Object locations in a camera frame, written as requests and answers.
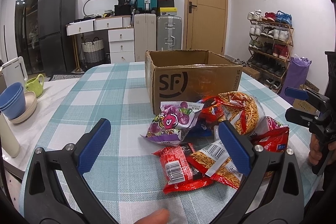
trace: human hand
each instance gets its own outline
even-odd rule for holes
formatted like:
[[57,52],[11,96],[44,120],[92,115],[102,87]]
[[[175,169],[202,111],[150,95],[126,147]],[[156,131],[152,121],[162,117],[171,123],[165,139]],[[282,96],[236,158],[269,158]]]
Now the human hand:
[[[315,134],[311,135],[310,144],[309,144],[310,152],[308,155],[309,161],[313,165],[317,165],[319,160],[322,158],[322,153],[320,152],[319,140],[316,138]],[[334,150],[330,159],[328,160],[327,165],[332,164],[336,161],[336,142],[332,142],[328,144],[329,150]]]
[[169,218],[169,211],[166,209],[159,209],[150,215],[139,219],[134,224],[167,224]]

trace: plaid tablecloth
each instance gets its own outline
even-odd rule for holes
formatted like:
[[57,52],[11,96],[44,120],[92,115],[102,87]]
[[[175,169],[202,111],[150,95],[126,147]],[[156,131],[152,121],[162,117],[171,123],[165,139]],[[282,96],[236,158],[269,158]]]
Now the plaid tablecloth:
[[[255,96],[268,116],[287,123],[285,110],[290,105],[261,83],[243,73],[239,91]],[[119,223],[134,223],[159,208],[171,212],[169,223],[209,223],[234,194],[234,189],[221,183],[190,192],[163,194],[166,179],[159,158],[152,155],[163,146],[140,136],[153,119],[144,62],[108,64],[88,70],[58,107],[36,147],[57,150],[76,143],[102,117],[111,122],[111,135],[84,178]],[[290,129],[289,146],[300,165],[307,203],[318,180],[306,162],[310,133],[295,124],[290,124]],[[200,149],[213,142],[213,137],[190,141]],[[28,168],[29,165],[20,192],[21,214]],[[69,204],[79,211],[62,173],[58,175]]]

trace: screw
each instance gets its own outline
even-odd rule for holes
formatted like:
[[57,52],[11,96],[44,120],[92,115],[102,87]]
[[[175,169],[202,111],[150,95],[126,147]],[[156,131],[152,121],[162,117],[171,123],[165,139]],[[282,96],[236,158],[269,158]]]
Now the screw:
[[264,150],[264,148],[260,145],[260,144],[257,144],[255,147],[254,147],[254,150],[257,151],[257,152],[261,152]]
[[294,151],[291,148],[287,148],[286,152],[287,152],[288,155],[293,155],[294,154]]
[[35,149],[36,154],[39,154],[41,152],[42,152],[42,147],[38,147],[38,148]]
[[73,144],[73,143],[68,143],[68,144],[65,146],[65,150],[68,150],[68,151],[73,150],[73,148],[74,148],[74,144]]

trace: door handle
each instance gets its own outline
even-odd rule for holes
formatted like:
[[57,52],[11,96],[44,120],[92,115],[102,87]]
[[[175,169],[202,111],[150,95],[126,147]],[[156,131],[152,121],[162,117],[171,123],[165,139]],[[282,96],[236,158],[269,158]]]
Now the door handle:
[[193,5],[193,3],[189,1],[189,14],[191,14],[193,7],[197,7],[197,5]]

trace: wooden shoe rack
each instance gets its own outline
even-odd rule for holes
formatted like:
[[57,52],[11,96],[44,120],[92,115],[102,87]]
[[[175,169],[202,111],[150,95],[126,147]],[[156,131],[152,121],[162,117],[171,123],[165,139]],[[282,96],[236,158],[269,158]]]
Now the wooden shoe rack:
[[288,47],[288,55],[287,55],[287,58],[285,60],[283,60],[283,59],[281,59],[279,57],[267,54],[265,52],[258,51],[256,49],[253,49],[253,48],[250,48],[250,47],[248,48],[248,50],[249,50],[249,52],[250,52],[250,54],[252,56],[257,52],[257,53],[265,55],[265,56],[267,56],[269,58],[275,59],[280,64],[284,64],[284,67],[286,68],[286,71],[284,72],[284,74],[281,77],[279,77],[279,76],[277,76],[277,75],[275,75],[273,73],[268,72],[267,70],[264,70],[262,68],[259,68],[259,67],[255,66],[255,65],[253,65],[252,63],[249,62],[249,65],[252,68],[260,71],[263,74],[271,76],[274,79],[278,79],[281,82],[281,84],[283,85],[285,77],[286,77],[286,74],[287,74],[288,66],[289,66],[289,60],[291,58],[291,52],[292,52],[292,49],[293,49],[293,46],[294,46],[294,43],[293,43],[294,28],[290,27],[288,24],[278,23],[278,22],[271,22],[271,21],[250,20],[250,22],[251,22],[251,24],[261,24],[264,27],[265,26],[271,26],[271,27],[276,27],[277,29],[280,29],[282,31],[288,31],[289,38],[288,38],[288,40],[286,42],[284,42],[282,40],[278,40],[278,39],[272,39],[272,38],[269,38],[269,37],[261,37],[261,36],[258,36],[258,35],[250,34],[250,37],[251,37],[252,40],[261,39],[262,42],[273,41],[273,45],[274,44],[286,45]]

